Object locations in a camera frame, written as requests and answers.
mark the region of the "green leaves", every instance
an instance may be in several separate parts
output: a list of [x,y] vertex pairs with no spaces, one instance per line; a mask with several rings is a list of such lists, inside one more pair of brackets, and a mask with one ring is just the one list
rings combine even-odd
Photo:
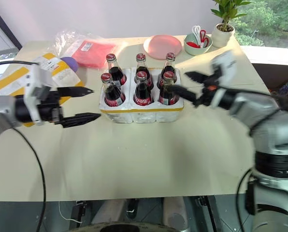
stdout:
[[251,2],[245,0],[214,0],[218,4],[219,10],[211,9],[214,15],[222,18],[225,23],[230,19],[238,18],[247,14],[238,14],[237,7],[248,5]]

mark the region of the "purple ball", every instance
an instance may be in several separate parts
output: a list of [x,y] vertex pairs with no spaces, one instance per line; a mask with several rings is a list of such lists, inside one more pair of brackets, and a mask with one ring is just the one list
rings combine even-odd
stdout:
[[67,65],[69,65],[69,67],[76,72],[78,70],[78,64],[76,62],[75,59],[73,59],[72,57],[63,57],[60,58],[61,60],[63,60],[64,62],[67,63]]

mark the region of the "white flower pot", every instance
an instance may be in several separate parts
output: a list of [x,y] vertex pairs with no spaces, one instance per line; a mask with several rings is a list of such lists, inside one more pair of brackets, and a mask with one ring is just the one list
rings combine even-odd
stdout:
[[231,36],[234,35],[235,33],[235,28],[234,26],[230,25],[233,27],[233,31],[231,32],[223,32],[217,29],[217,26],[221,25],[222,23],[219,23],[215,26],[213,33],[212,33],[212,40],[213,40],[213,46],[214,47],[225,47],[227,46],[228,41],[230,40]]

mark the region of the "pink plate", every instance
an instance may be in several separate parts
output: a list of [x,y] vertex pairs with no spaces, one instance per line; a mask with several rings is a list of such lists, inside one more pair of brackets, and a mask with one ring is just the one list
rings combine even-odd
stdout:
[[154,35],[145,40],[145,52],[155,59],[165,59],[167,53],[173,52],[177,56],[182,50],[181,42],[171,35]]

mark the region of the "green bowl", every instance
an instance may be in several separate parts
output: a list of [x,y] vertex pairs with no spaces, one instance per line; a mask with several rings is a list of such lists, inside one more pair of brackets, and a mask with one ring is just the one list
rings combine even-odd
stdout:
[[205,35],[206,38],[208,38],[208,46],[204,47],[204,48],[195,48],[195,47],[191,47],[187,44],[187,42],[196,42],[196,37],[194,36],[194,34],[188,34],[186,35],[186,37],[184,38],[184,48],[185,51],[193,56],[197,56],[197,55],[201,55],[205,52],[207,52],[208,49],[210,49],[210,47],[213,44],[213,41],[211,39],[211,37],[209,37],[208,35]]

